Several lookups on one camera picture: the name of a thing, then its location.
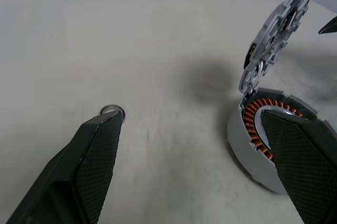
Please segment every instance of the copper coil winding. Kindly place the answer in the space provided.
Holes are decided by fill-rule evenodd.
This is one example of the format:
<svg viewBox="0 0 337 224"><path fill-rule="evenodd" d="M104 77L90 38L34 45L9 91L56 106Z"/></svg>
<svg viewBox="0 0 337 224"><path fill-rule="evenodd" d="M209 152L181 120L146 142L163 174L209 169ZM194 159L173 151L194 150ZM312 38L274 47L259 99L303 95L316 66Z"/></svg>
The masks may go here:
<svg viewBox="0 0 337 224"><path fill-rule="evenodd" d="M277 100L272 100L272 99L257 99L251 102L250 104L247 105L244 111L244 124L247 129L247 132L249 133L251 137L251 142L255 145L256 149L261 151L269 160L274 162L274 155L273 153L264 145L264 143L261 141L259 135L257 134L254 126L254 116L256 111L265 105L275 105L279 106L281 108L285 108L289 111L291 111L293 114L303 117L303 114L298 112L297 109L290 107L289 105L285 105L282 102L279 102Z"/></svg>

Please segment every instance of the brushless motor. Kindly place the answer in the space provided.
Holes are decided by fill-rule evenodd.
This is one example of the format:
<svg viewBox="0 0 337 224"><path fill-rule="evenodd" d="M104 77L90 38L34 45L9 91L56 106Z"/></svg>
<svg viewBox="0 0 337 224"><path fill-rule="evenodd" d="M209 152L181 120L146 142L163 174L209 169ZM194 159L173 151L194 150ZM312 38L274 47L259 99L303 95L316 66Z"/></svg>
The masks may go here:
<svg viewBox="0 0 337 224"><path fill-rule="evenodd" d="M276 110L313 121L319 118L298 98L282 91L258 89L257 85L297 30L309 1L286 0L267 19L245 58L239 85L243 96L227 122L227 138L238 160L254 180L280 194L286 194L286 190L277 175L273 150L261 121L262 112Z"/></svg>

